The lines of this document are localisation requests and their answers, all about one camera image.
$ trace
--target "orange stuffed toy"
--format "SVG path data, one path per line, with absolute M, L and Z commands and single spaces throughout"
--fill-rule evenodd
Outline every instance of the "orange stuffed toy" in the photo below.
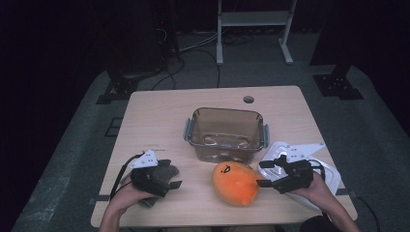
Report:
M 256 180 L 261 179 L 250 166 L 235 161 L 219 163 L 212 175 L 216 194 L 234 206 L 249 205 L 259 191 Z

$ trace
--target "wooden table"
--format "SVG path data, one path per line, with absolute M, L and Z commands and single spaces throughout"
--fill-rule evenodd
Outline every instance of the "wooden table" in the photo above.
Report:
M 253 97 L 254 103 L 245 103 L 246 96 Z M 135 92 L 130 98 L 100 195 L 109 195 L 121 166 L 131 156 L 149 149 L 156 150 L 159 160 L 172 160 L 172 164 L 180 169 L 180 174 L 172 180 L 182 180 L 183 184 L 157 201 L 153 208 L 139 205 L 129 208 L 121 218 L 121 226 L 284 224 L 302 222 L 320 214 L 273 188 L 262 188 L 248 207 L 234 207 L 222 202 L 214 194 L 211 181 L 216 164 L 197 159 L 194 148 L 183 138 L 187 119 L 199 107 L 259 112 L 264 124 L 270 126 L 271 144 L 275 141 L 289 144 L 324 141 L 301 90 L 296 86 Z M 250 165 L 254 170 L 267 150 L 255 155 Z M 327 148 L 315 156 L 335 166 Z M 348 195 L 340 195 L 337 199 L 352 218 L 357 218 Z M 108 201 L 97 201 L 91 218 L 93 226 L 100 226 L 107 204 Z

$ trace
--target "gray carpet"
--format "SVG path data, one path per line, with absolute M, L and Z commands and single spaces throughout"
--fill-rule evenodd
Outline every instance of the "gray carpet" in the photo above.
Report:
M 180 36 L 180 47 L 205 38 Z M 369 78 L 354 67 L 347 77 L 364 100 L 322 97 L 312 76 L 330 73 L 333 66 L 308 65 L 317 38 L 318 34 L 291 34 L 288 45 L 295 61 L 293 66 L 284 63 L 278 35 L 254 36 L 249 43 L 226 45 L 224 64 L 220 67 L 220 88 L 299 86 L 344 184 L 371 206 L 382 231 L 408 231 L 410 139 L 377 95 Z M 200 49 L 214 55 L 216 52 L 214 44 Z M 213 57 L 203 51 L 190 51 L 181 57 L 185 66 L 174 75 L 176 89 L 217 87 L 219 71 Z M 174 59 L 168 66 L 169 71 L 173 73 L 181 65 Z M 142 80 L 137 91 L 150 91 L 165 76 L 167 73 L 162 72 Z M 90 224 L 93 198 L 99 193 L 115 144 L 115 137 L 104 135 L 113 118 L 124 116 L 128 103 L 96 104 L 108 82 L 103 72 L 90 86 L 14 231 L 97 231 Z M 156 90 L 172 88 L 168 78 Z M 367 207 L 357 198 L 353 202 L 362 230 L 375 231 L 375 221 Z M 298 226 L 283 225 L 287 232 L 298 231 Z

